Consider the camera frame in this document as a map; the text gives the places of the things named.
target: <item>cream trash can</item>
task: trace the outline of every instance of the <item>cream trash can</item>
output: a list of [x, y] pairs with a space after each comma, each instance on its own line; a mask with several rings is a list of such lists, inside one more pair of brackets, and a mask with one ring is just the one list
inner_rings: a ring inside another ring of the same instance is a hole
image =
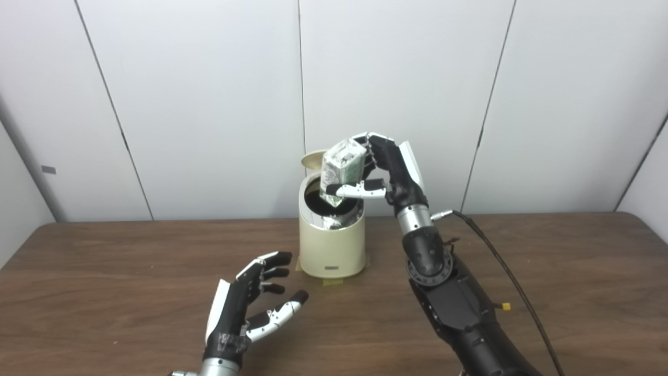
[[301, 268], [318, 278], [344, 278], [362, 271], [364, 201], [346, 199], [331, 207], [320, 198], [320, 172], [325, 151], [305, 155], [301, 164], [315, 170], [299, 187], [299, 261]]

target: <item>black forearm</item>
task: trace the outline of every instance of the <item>black forearm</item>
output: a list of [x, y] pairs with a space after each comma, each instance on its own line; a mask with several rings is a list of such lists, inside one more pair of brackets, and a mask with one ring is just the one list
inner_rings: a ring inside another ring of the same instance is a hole
[[452, 275], [443, 284], [424, 288], [411, 280], [411, 287], [469, 375], [540, 376], [506, 336], [492, 301], [459, 257], [454, 256]]
[[496, 321], [462, 331], [452, 349], [471, 376], [540, 376]]

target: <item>black cable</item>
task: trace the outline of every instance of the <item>black cable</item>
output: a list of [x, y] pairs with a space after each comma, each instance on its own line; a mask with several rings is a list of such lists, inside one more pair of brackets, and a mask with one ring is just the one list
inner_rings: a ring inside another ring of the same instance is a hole
[[550, 339], [547, 337], [547, 332], [545, 331], [545, 328], [543, 327], [542, 323], [540, 322], [540, 319], [538, 317], [538, 314], [536, 313], [536, 310], [534, 309], [533, 305], [531, 305], [531, 302], [529, 302], [529, 298], [526, 296], [526, 293], [520, 286], [520, 283], [517, 281], [515, 278], [515, 275], [510, 271], [510, 268], [506, 264], [506, 262], [503, 260], [499, 252], [496, 250], [496, 248], [492, 245], [490, 240], [485, 236], [485, 233], [482, 232], [480, 227], [476, 225], [475, 222], [473, 222], [473, 219], [470, 219], [469, 217], [465, 216], [464, 214], [460, 213], [459, 211], [453, 210], [452, 213], [459, 218], [463, 219], [466, 224], [480, 237], [480, 239], [485, 242], [487, 247], [492, 251], [492, 254], [496, 258], [496, 261], [501, 264], [501, 267], [503, 270], [506, 271], [506, 274], [512, 281], [512, 284], [515, 286], [515, 289], [517, 289], [517, 292], [520, 293], [520, 297], [522, 297], [522, 301], [524, 302], [524, 305], [526, 305], [526, 308], [529, 310], [529, 313], [531, 314], [531, 317], [534, 319], [534, 322], [536, 323], [536, 328], [538, 328], [538, 331], [540, 332], [540, 336], [543, 338], [543, 342], [545, 342], [545, 347], [547, 347], [547, 351], [550, 353], [550, 357], [552, 357], [552, 362], [554, 363], [554, 367], [556, 368], [556, 372], [559, 374], [559, 376], [565, 376], [564, 370], [561, 368], [561, 364], [559, 363], [559, 359], [556, 356], [556, 352], [554, 351], [554, 347], [552, 347], [552, 343], [550, 342]]

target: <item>cable connector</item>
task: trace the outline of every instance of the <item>cable connector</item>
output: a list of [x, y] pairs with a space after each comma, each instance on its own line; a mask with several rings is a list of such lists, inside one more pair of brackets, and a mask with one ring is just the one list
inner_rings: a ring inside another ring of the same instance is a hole
[[432, 214], [432, 222], [436, 222], [439, 219], [443, 219], [452, 213], [453, 213], [452, 210], [445, 210], [441, 211], [440, 213]]

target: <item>prosthetic hand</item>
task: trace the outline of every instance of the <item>prosthetic hand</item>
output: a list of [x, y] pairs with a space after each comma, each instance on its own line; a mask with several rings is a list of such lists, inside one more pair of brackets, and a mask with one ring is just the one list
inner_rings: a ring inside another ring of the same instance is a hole
[[[363, 180], [356, 185], [328, 185], [340, 197], [382, 198], [394, 208], [403, 234], [409, 283], [436, 334], [472, 376], [540, 376], [517, 351], [496, 320], [495, 308], [463, 261], [446, 249], [430, 215], [420, 170], [408, 142], [397, 146], [376, 133], [353, 137], [367, 149]], [[389, 183], [365, 180], [372, 170], [389, 171]]]
[[236, 275], [234, 282], [220, 280], [211, 304], [204, 342], [202, 371], [172, 372], [171, 376], [236, 376], [248, 347], [285, 324], [304, 305], [309, 295], [297, 291], [288, 301], [246, 319], [248, 305], [262, 292], [282, 294], [285, 287], [265, 282], [287, 277], [290, 252], [273, 252], [253, 260]]

